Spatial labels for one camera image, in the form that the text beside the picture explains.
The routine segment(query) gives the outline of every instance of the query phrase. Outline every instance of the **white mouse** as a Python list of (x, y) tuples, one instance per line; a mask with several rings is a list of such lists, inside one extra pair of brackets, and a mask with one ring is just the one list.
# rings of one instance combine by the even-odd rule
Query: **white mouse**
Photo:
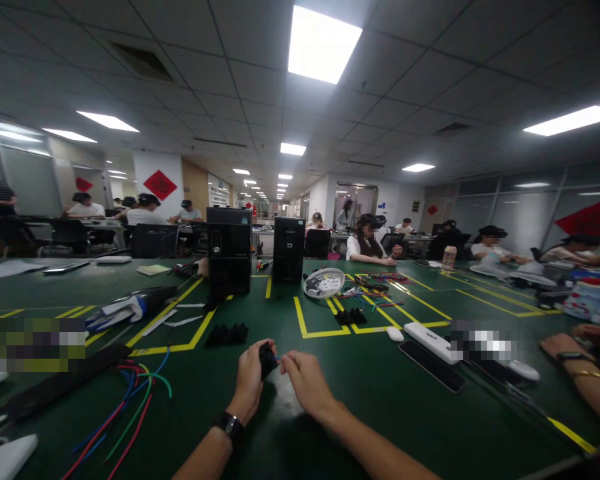
[(536, 370), (533, 367), (530, 367), (526, 363), (522, 363), (521, 361), (511, 360), (509, 362), (509, 368), (524, 379), (531, 381), (540, 380), (540, 374), (538, 373), (538, 370)]
[(398, 330), (396, 327), (389, 327), (387, 329), (387, 335), (393, 341), (404, 341), (405, 340), (405, 336), (402, 335), (402, 332), (400, 332), (400, 330)]

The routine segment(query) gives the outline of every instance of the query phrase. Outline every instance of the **smartphone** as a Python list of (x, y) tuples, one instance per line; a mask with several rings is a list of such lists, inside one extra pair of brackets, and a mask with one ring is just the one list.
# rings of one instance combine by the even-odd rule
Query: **smartphone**
[(420, 344), (407, 340), (401, 343), (398, 348), (452, 392), (458, 393), (465, 386), (465, 379), (459, 373), (454, 372), (442, 360), (438, 360), (436, 356), (421, 347)]
[(84, 262), (68, 263), (68, 264), (62, 265), (60, 267), (54, 267), (54, 268), (43, 270), (42, 273), (66, 273), (68, 271), (76, 270), (80, 267), (84, 267), (85, 265), (88, 265), (90, 263), (91, 262), (89, 260), (84, 261)]

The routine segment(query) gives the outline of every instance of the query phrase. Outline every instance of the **bottle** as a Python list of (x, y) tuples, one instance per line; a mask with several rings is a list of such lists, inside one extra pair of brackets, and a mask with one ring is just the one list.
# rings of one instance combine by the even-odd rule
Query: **bottle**
[(455, 256), (458, 253), (458, 249), (452, 245), (445, 247), (445, 256), (442, 258), (442, 270), (452, 271), (453, 264), (455, 263)]
[(583, 278), (578, 281), (563, 306), (567, 315), (591, 320), (600, 310), (600, 279)]

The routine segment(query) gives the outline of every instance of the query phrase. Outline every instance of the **hair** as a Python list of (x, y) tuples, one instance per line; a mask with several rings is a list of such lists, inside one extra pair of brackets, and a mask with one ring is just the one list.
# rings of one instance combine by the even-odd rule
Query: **hair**
[(374, 225), (377, 223), (377, 220), (374, 215), (370, 213), (365, 213), (360, 216), (358, 223), (355, 225), (355, 237), (358, 239), (358, 244), (360, 244), (360, 254), (366, 255), (368, 257), (376, 256), (378, 258), (382, 258), (382, 246), (378, 243), (378, 240), (375, 239), (375, 235), (372, 235), (369, 238), (369, 245), (365, 242), (365, 225)]

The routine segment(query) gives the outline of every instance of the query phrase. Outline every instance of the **poster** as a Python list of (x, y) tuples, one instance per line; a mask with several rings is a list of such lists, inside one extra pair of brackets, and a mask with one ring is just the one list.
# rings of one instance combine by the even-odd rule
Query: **poster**
[(220, 205), (220, 208), (230, 207), (229, 184), (210, 173), (207, 174), (207, 178), (209, 184), (209, 206)]

